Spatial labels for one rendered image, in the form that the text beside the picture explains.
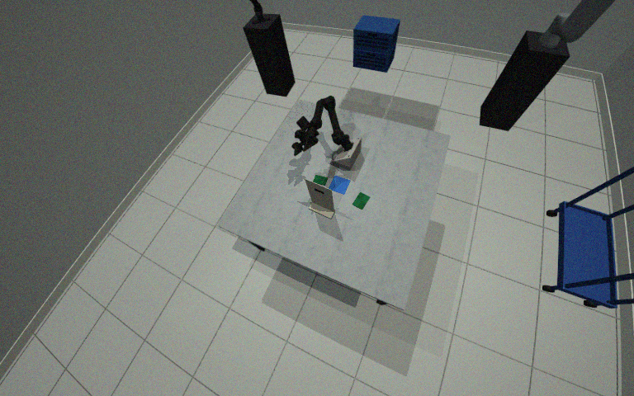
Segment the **blue square mat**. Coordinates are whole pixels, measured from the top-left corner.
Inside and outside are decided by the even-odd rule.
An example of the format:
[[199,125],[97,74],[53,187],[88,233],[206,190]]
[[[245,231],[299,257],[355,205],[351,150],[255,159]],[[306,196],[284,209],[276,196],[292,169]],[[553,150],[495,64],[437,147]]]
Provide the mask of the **blue square mat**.
[[334,179],[332,180],[329,189],[332,191],[336,191],[338,193],[341,194],[345,194],[348,185],[349,185],[350,180],[342,178],[342,177],[338,177],[338,176],[334,176]]

